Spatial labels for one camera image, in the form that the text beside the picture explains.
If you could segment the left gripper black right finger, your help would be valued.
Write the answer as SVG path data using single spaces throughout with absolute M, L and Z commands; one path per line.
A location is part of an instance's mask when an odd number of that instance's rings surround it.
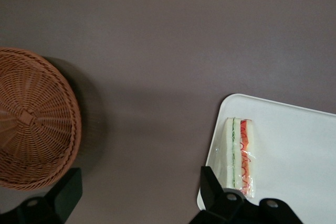
M 205 206 L 191 221 L 197 223 L 260 223 L 258 206 L 239 191 L 222 188 L 209 166 L 201 167 L 201 196 Z

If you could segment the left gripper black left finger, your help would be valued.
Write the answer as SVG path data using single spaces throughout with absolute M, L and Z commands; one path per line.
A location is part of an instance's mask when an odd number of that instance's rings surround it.
M 82 197 L 82 172 L 69 169 L 44 195 L 1 214 L 1 223 L 65 223 Z

